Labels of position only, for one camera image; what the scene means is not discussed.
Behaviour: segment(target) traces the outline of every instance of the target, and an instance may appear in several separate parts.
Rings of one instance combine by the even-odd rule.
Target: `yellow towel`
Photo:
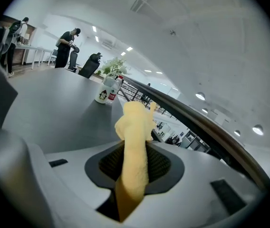
[[[127,102],[124,115],[115,124],[116,133],[125,141],[122,172],[115,186],[120,222],[142,201],[149,183],[145,141],[152,140],[151,131],[156,126],[153,121],[155,108],[156,103],[151,103],[148,113],[142,103]]]

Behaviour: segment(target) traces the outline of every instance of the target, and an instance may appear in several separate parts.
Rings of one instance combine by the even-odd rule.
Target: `desk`
[[[40,59],[39,59],[39,62],[38,62],[38,67],[40,67],[40,62],[43,61],[43,57],[44,57],[44,53],[45,52],[49,52],[50,53],[50,56],[49,56],[49,60],[48,60],[48,66],[49,66],[49,62],[51,60],[51,56],[53,55],[53,50],[47,50],[47,49],[44,49],[42,47],[39,47],[39,49],[41,50],[41,55],[40,55]]]
[[[12,78],[18,96],[3,124],[44,153],[79,150],[118,141],[119,100],[99,104],[99,84],[63,68]]]
[[[32,47],[32,46],[28,46],[28,45],[16,45],[16,49],[23,49],[24,50],[24,54],[23,54],[23,58],[22,58],[22,65],[24,64],[24,58],[25,58],[26,50],[35,50],[34,59],[32,60],[32,64],[31,64],[31,69],[34,69],[35,58],[36,58],[36,55],[37,55],[38,51],[41,51],[38,66],[40,66],[41,56],[44,53],[44,51],[51,52],[51,55],[52,55],[52,52],[53,52],[53,51],[46,50],[46,49],[41,48],[41,47]]]

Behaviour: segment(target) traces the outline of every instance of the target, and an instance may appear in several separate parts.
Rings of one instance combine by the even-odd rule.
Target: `water bottle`
[[[119,76],[118,79],[115,80],[110,95],[108,96],[108,99],[106,101],[107,104],[112,104],[115,100],[115,97],[120,89],[120,86],[122,84],[122,76]]]
[[[104,78],[103,82],[100,84],[100,87],[95,97],[95,100],[98,103],[101,103],[101,104],[106,103],[106,100],[108,99],[108,97],[110,96],[112,92],[112,87],[115,83],[115,77],[116,77],[116,74],[111,72]]]

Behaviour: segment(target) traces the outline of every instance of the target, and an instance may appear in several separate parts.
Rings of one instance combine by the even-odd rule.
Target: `black rubber pad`
[[[148,157],[149,184],[145,195],[170,190],[183,176],[182,160],[152,143],[146,145]],[[124,160],[124,143],[121,142],[91,158],[85,164],[85,172],[91,181],[101,188],[114,190],[121,174]]]
[[[53,167],[56,167],[56,166],[59,166],[59,165],[63,165],[65,163],[68,163],[67,160],[65,159],[60,159],[60,160],[55,160],[55,161],[50,161],[49,164],[50,166],[53,168]]]
[[[230,215],[246,206],[246,203],[224,179],[213,181],[210,184]]]

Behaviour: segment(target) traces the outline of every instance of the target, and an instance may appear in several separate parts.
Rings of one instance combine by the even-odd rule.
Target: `green plant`
[[[106,62],[106,64],[104,64],[102,66],[101,69],[104,70],[104,72],[103,72],[104,74],[109,74],[110,72],[115,72],[118,74],[127,75],[128,72],[127,72],[126,67],[124,66],[124,63],[125,63],[125,60],[115,57],[112,60],[108,60]]]

